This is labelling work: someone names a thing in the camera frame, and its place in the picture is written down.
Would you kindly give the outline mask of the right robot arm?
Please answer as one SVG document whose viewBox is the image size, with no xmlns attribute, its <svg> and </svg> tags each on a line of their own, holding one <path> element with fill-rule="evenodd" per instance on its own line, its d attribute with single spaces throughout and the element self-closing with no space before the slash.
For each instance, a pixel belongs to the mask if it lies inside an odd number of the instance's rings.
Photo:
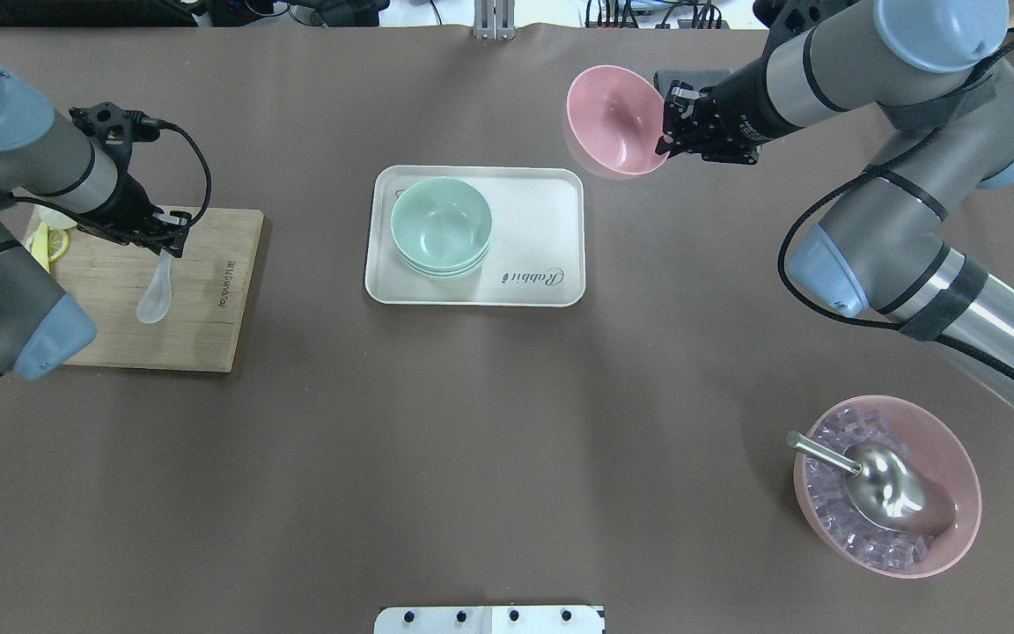
<svg viewBox="0 0 1014 634">
<path fill-rule="evenodd" d="M 769 142 L 878 105 L 893 137 L 794 221 L 778 276 L 821 316 L 970 358 L 1014 406 L 1014 289 L 938 236 L 970 193 L 1014 183 L 1009 5 L 774 1 L 765 20 L 739 70 L 656 73 L 656 152 L 752 165 Z"/>
</svg>

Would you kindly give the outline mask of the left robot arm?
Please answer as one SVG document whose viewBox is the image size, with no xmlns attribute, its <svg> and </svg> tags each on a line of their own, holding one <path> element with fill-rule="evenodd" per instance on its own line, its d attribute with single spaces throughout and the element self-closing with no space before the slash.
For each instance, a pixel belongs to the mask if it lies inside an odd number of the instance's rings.
<svg viewBox="0 0 1014 634">
<path fill-rule="evenodd" d="M 24 200 L 118 245 L 182 257 L 197 214 L 166 214 L 129 175 L 137 142 L 176 125 L 112 103 L 56 111 L 0 65 L 0 212 Z M 23 191 L 17 197 L 16 191 Z M 43 377 L 88 346 L 92 318 L 0 220 L 0 378 Z"/>
</svg>

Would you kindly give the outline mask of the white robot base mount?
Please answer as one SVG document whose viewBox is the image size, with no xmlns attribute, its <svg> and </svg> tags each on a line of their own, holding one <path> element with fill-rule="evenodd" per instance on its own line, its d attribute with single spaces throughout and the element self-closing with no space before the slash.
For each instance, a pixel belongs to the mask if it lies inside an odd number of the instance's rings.
<svg viewBox="0 0 1014 634">
<path fill-rule="evenodd" d="M 605 633 L 604 609 L 583 603 L 389 607 L 374 633 Z"/>
</svg>

